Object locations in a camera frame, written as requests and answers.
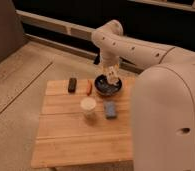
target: wooden plank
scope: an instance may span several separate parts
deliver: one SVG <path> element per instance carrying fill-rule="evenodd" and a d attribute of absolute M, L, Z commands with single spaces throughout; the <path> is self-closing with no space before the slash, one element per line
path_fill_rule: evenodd
<path fill-rule="evenodd" d="M 78 55 L 80 57 L 85 57 L 87 59 L 94 60 L 97 56 L 97 53 L 89 52 L 87 50 L 79 49 L 79 48 L 76 48 L 73 46 L 65 45 L 65 44 L 58 43 L 58 42 L 55 42 L 52 40 L 37 37 L 34 35 L 26 34 L 26 37 L 31 41 L 38 42 L 38 43 L 44 44 L 46 46 L 53 47 L 55 49 L 66 51 L 66 52 Z"/>
<path fill-rule="evenodd" d="M 105 118 L 104 112 L 96 112 L 94 120 L 86 120 L 82 113 L 41 116 L 37 139 L 130 134 L 127 109 L 117 111 L 117 118 L 111 120 Z"/>
<path fill-rule="evenodd" d="M 49 81 L 37 140 L 34 168 L 94 164 L 132 160 L 130 129 L 130 87 L 133 77 L 122 78 L 123 88 L 112 97 L 99 96 L 95 118 L 87 120 L 80 108 L 86 97 L 87 80 L 78 80 L 75 94 L 67 92 L 68 80 Z M 104 116 L 103 100 L 114 100 L 117 119 Z"/>
<path fill-rule="evenodd" d="M 33 168 L 132 160 L 130 134 L 37 140 Z"/>
<path fill-rule="evenodd" d="M 91 33 L 94 30 L 93 28 L 80 26 L 77 24 L 73 24 L 73 23 L 37 15 L 37 14 L 32 14 L 20 10 L 17 10 L 17 13 L 20 16 L 21 21 L 25 24 L 33 25 L 57 33 L 62 33 L 69 36 L 91 41 Z"/>
<path fill-rule="evenodd" d="M 145 3 L 145 4 L 150 4 L 150 5 L 157 5 L 157 6 L 167 7 L 167 8 L 174 8 L 174 9 L 179 9 L 179 10 L 195 12 L 195 8 L 192 8 L 191 5 L 180 4 L 180 3 L 162 2 L 162 1 L 156 1 L 156 0 L 128 0 L 128 1 L 133 1 L 133 2 L 138 2 L 138 3 Z"/>

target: clear cup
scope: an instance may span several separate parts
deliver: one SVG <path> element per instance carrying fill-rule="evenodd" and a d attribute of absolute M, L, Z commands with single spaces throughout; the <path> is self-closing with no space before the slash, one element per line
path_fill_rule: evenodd
<path fill-rule="evenodd" d="M 92 119 L 95 116 L 96 100 L 92 97 L 85 97 L 80 102 L 85 118 Z"/>

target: railing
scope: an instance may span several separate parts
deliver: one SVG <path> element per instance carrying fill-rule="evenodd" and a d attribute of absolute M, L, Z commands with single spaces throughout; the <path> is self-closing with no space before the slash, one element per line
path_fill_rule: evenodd
<path fill-rule="evenodd" d="M 195 0 L 192 2 L 192 4 L 185 4 L 184 2 L 170 2 L 169 0 L 128 0 L 128 1 L 195 12 Z"/>

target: black object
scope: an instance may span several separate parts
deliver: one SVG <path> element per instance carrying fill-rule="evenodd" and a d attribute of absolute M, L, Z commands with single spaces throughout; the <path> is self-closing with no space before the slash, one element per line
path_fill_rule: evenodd
<path fill-rule="evenodd" d="M 74 93 L 76 90 L 76 85 L 77 85 L 77 79 L 76 78 L 70 78 L 69 79 L 69 85 L 68 85 L 68 92 L 69 93 Z"/>
<path fill-rule="evenodd" d="M 119 81 L 114 84 L 109 84 L 105 75 L 100 75 L 95 79 L 95 87 L 97 92 L 102 96 L 112 96 L 116 94 L 122 87 L 122 82 Z"/>
<path fill-rule="evenodd" d="M 115 103 L 113 101 L 104 101 L 103 104 L 104 104 L 106 119 L 116 118 L 117 114 L 115 112 Z"/>
<path fill-rule="evenodd" d="M 95 58 L 93 64 L 98 65 L 100 63 L 100 54 L 98 53 L 97 57 Z"/>

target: remote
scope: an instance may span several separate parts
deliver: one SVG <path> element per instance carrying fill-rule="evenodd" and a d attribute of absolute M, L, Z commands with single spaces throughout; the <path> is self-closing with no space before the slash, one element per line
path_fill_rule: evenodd
<path fill-rule="evenodd" d="M 76 85 L 77 85 L 77 79 L 76 78 L 70 78 L 69 79 L 69 85 L 68 85 L 68 92 L 69 93 L 74 93 L 76 90 Z"/>

